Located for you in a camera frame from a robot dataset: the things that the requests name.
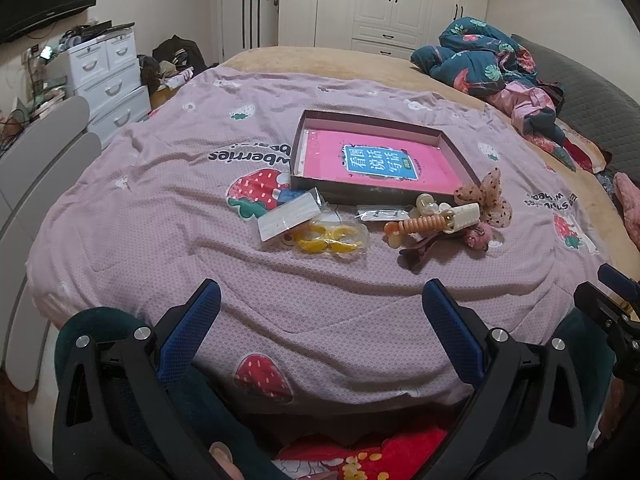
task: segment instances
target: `cardboard box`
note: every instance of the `cardboard box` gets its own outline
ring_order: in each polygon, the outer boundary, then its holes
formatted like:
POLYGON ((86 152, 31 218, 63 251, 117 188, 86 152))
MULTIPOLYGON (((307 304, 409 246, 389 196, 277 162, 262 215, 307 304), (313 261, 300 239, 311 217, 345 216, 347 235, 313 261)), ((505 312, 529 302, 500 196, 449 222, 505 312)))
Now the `cardboard box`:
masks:
POLYGON ((384 119, 306 110, 296 133, 292 189, 318 188, 344 205, 409 205, 422 193, 453 204, 479 179, 440 130, 384 119))

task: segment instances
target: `black bag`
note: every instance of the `black bag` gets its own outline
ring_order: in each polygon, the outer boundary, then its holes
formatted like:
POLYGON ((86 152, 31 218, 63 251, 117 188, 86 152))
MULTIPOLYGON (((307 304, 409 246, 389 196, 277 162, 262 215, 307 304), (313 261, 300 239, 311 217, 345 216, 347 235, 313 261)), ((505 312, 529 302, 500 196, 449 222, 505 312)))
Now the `black bag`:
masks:
POLYGON ((183 40, 176 35, 163 42, 158 48, 155 48, 152 54, 158 62, 168 61, 175 64, 178 70, 193 66, 193 75, 201 74, 207 69, 202 53, 195 41, 183 40), (186 62, 184 62, 184 53, 186 53, 186 62))

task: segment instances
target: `hair bow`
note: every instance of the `hair bow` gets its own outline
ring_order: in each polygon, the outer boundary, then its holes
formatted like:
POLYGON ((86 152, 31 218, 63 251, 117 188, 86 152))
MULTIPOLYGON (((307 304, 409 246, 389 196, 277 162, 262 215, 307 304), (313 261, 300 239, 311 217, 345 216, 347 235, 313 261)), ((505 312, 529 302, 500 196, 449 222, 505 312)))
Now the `hair bow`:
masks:
POLYGON ((513 217, 513 208, 507 199, 502 198, 500 187, 500 169, 494 168, 482 180, 480 187, 471 185, 455 190, 456 204, 465 205, 478 202, 480 205, 480 221, 492 227, 508 227, 513 217))

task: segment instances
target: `gray headboard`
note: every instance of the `gray headboard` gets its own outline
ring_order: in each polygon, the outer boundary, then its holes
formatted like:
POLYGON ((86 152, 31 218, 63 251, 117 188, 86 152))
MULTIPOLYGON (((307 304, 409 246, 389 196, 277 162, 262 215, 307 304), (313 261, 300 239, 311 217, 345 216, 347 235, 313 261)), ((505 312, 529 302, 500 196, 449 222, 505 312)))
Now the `gray headboard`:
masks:
POLYGON ((558 117, 613 154, 608 168, 640 182, 640 104, 573 59, 520 36, 513 39, 530 51, 539 79, 562 85, 565 103, 558 117))

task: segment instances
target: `yellow plastic toy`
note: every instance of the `yellow plastic toy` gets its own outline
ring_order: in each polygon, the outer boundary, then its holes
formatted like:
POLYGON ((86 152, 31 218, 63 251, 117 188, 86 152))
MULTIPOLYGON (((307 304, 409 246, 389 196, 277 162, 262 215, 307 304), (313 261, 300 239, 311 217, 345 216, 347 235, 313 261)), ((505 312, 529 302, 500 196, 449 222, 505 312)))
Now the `yellow plastic toy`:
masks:
POLYGON ((296 244, 305 253, 318 254, 325 250, 337 254, 366 249, 369 232, 357 224, 312 222, 294 234, 296 244))

